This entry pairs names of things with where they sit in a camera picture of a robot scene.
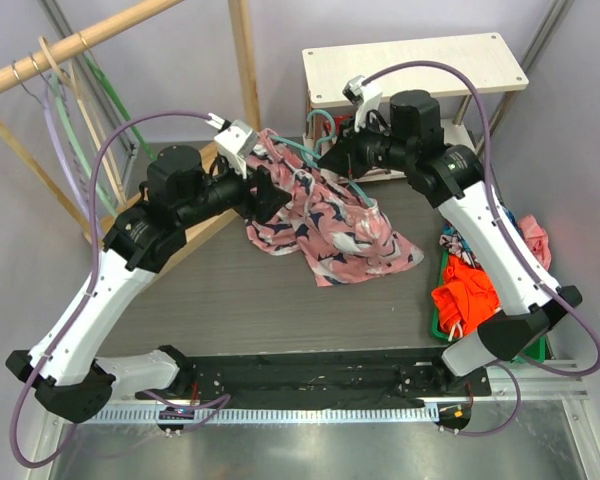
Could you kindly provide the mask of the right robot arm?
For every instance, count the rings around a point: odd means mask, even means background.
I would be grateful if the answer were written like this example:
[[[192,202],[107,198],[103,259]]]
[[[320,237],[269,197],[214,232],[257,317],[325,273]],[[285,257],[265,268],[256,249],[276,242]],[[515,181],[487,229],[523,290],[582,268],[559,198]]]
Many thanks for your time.
[[[503,207],[488,201],[482,164],[471,148],[446,142],[439,103],[428,92],[394,94],[387,118],[379,114],[379,95],[368,87],[344,95],[356,113],[342,124],[320,167],[349,178],[374,168],[404,173],[459,231],[496,290],[496,313],[447,347],[431,371],[437,391],[455,394],[469,374],[513,359],[551,330],[569,307],[581,304],[582,295],[560,285],[525,248]],[[516,254],[516,248],[522,252]]]

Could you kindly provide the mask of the pink patterned shorts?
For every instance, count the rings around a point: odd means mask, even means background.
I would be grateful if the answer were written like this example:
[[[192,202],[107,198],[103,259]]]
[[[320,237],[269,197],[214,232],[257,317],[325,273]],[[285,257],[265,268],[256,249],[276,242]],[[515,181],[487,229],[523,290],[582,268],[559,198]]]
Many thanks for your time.
[[[245,222],[251,243],[271,256],[300,252],[316,284],[356,284],[408,271],[423,251],[394,229],[378,202],[326,178],[264,129],[248,158],[263,166],[291,201],[271,220]]]

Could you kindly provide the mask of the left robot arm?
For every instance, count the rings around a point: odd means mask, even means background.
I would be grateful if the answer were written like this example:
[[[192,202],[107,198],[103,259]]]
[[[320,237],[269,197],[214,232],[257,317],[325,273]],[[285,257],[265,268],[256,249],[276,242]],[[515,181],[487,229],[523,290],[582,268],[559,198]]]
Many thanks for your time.
[[[193,385],[192,360],[170,345],[145,355],[98,357],[122,313],[187,243],[187,229],[225,211],[260,223],[291,200],[263,167],[246,175],[224,166],[212,176],[198,150],[163,149],[147,168],[147,196],[120,213],[103,239],[98,265],[52,331],[31,350],[15,350],[7,368],[30,381],[49,412],[79,424],[113,398],[160,390],[173,399]]]

